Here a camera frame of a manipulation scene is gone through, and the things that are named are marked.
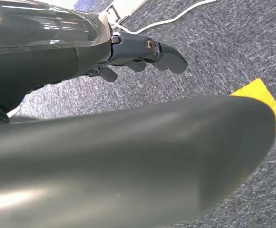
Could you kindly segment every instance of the yellow floor marking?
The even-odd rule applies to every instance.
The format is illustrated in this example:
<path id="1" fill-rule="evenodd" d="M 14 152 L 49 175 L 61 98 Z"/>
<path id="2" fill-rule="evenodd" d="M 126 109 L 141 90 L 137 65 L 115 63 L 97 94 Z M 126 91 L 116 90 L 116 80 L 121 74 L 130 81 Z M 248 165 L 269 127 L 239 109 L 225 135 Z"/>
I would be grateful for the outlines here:
<path id="1" fill-rule="evenodd" d="M 271 107 L 276 116 L 276 101 L 268 89 L 259 78 L 231 94 L 233 96 L 246 96 L 262 101 Z"/>

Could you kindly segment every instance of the white cord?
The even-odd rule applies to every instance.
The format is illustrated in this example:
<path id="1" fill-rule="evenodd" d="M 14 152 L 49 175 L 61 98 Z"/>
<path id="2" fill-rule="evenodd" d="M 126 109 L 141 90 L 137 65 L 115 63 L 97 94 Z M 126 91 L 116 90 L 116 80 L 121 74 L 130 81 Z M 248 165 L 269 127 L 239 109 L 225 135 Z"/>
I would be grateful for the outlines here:
<path id="1" fill-rule="evenodd" d="M 141 32 L 144 32 L 147 29 L 149 29 L 149 28 L 151 28 L 151 27 L 154 27 L 154 26 L 157 26 L 157 25 L 163 25 L 163 24 L 168 24 L 168 23 L 172 23 L 172 22 L 175 22 L 175 21 L 177 21 L 178 19 L 184 16 L 184 14 L 195 8 L 195 7 L 197 7 L 197 6 L 201 6 L 201 5 L 204 5 L 204 4 L 208 4 L 208 3 L 212 3 L 212 2 L 215 2 L 215 1 L 218 1 L 218 0 L 205 0 L 205 1 L 201 1 L 201 2 L 198 2 L 198 3 L 195 3 L 194 5 L 192 5 L 192 6 L 190 6 L 189 8 L 186 9 L 185 11 L 179 14 L 178 16 L 177 17 L 175 17 L 173 19 L 169 19 L 169 20 L 164 20 L 164 21 L 160 21 L 160 22 L 156 22 L 156 23 L 153 23 L 153 24 L 150 24 L 150 25 L 147 25 L 144 28 L 141 28 L 141 30 L 138 30 L 137 32 L 131 32 L 129 30 L 128 30 L 127 28 L 125 28 L 120 24 L 118 24 L 118 23 L 114 23 L 113 25 L 118 27 L 118 28 L 120 28 L 125 32 L 127 32 L 127 33 L 130 33 L 130 34 L 139 34 L 139 33 L 141 33 Z"/>

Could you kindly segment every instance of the screw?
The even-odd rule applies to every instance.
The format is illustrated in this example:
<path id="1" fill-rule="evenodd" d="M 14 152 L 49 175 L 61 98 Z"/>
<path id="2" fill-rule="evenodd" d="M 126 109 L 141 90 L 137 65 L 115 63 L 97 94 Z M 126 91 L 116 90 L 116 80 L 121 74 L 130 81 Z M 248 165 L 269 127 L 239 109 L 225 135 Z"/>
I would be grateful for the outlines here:
<path id="1" fill-rule="evenodd" d="M 110 37 L 110 41 L 112 44 L 117 44 L 120 42 L 120 38 L 117 35 L 113 35 Z"/>
<path id="2" fill-rule="evenodd" d="M 145 40 L 145 46 L 146 46 L 147 50 L 148 50 L 148 51 L 153 51 L 155 48 L 155 44 L 150 38 L 147 38 Z"/>

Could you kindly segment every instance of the transparent plastic cover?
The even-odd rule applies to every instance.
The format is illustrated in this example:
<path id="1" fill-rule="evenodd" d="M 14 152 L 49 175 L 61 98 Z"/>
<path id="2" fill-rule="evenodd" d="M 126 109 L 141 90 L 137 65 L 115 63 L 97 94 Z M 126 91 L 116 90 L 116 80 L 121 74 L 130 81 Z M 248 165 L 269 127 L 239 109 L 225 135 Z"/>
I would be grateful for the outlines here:
<path id="1" fill-rule="evenodd" d="M 107 16 L 33 0 L 0 0 L 0 54 L 99 45 L 110 39 Z"/>

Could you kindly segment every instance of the shiny gray surface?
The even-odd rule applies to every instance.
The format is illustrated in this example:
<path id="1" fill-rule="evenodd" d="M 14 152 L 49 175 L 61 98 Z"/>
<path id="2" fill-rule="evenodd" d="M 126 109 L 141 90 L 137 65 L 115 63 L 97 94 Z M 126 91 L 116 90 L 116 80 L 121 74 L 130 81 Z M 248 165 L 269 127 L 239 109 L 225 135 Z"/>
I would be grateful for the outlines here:
<path id="1" fill-rule="evenodd" d="M 271 147 L 274 116 L 210 96 L 0 126 L 0 228 L 157 228 L 242 183 Z"/>
<path id="2" fill-rule="evenodd" d="M 89 47 L 110 38 L 107 20 L 97 13 L 33 0 L 0 0 L 0 54 Z"/>

